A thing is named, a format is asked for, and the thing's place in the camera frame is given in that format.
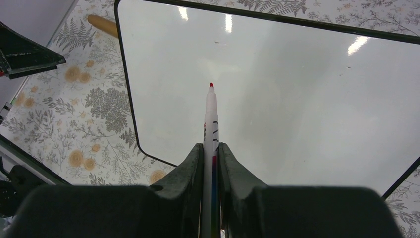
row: black plastic mount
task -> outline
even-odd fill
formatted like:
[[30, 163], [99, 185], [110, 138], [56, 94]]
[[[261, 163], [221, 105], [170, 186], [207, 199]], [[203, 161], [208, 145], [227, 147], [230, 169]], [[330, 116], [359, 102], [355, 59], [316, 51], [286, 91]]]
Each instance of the black plastic mount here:
[[57, 69], [64, 56], [18, 34], [0, 22], [0, 72], [9, 79]]
[[[230, 238], [401, 238], [372, 190], [268, 186], [219, 146], [222, 228]], [[203, 145], [145, 186], [44, 186], [21, 206], [6, 237], [198, 237]]]
[[11, 217], [16, 214], [23, 199], [35, 188], [46, 184], [36, 175], [20, 165], [15, 165], [8, 173], [0, 156], [0, 172], [8, 181], [0, 181], [0, 216]]

